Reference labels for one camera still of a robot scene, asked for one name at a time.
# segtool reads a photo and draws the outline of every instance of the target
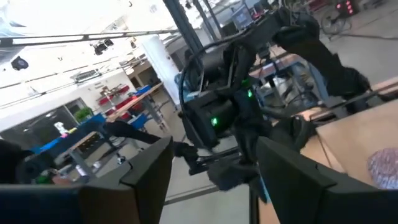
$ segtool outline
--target glass wall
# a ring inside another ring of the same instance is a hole
[[[72,114],[84,106],[81,99],[72,101],[65,106],[7,129],[1,132],[0,136],[7,141],[20,145],[25,150],[43,146],[60,137],[58,129],[54,126],[55,123],[62,122],[66,130],[76,127],[77,122]]]

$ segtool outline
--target potted plant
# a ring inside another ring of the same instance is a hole
[[[77,111],[73,116],[79,123],[82,123],[93,116],[93,110],[89,107],[85,107]]]

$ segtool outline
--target green led light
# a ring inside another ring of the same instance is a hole
[[[211,119],[211,125],[216,126],[218,124],[218,119],[217,118],[212,118]]]

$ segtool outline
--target grey floor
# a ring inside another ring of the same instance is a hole
[[[398,36],[398,1],[390,0],[387,4],[364,11],[351,20],[354,34],[369,34],[382,36]],[[366,75],[372,84],[379,83],[397,76],[398,42],[386,40],[358,39],[352,37],[334,37],[331,41],[323,39],[329,49],[339,53],[344,65],[354,67]],[[156,101],[163,101],[164,95],[155,96]],[[163,114],[170,126],[170,133],[175,140],[181,140],[184,135],[182,123],[173,112],[172,105],[165,105]],[[153,121],[146,125],[150,133],[166,136],[157,129]],[[218,150],[235,146],[233,139],[226,139]],[[93,154],[89,161],[95,161],[101,150]],[[137,154],[130,144],[121,150],[121,154],[132,157]],[[116,168],[116,158],[112,158],[100,171],[99,175]],[[172,168],[167,200],[182,195],[191,194],[212,187],[206,174],[190,177],[188,167],[182,159],[176,158]],[[164,207],[161,224],[196,224],[196,223],[229,223],[246,224],[249,222],[249,190],[246,186],[238,187],[228,193],[216,192]]]

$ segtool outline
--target white column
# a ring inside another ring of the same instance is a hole
[[[180,104],[178,99],[178,88],[174,83],[174,77],[178,73],[178,68],[173,59],[167,52],[162,41],[157,35],[148,36],[140,39],[142,50],[148,58],[149,63],[154,68],[158,78],[163,82],[165,89],[176,105]]]

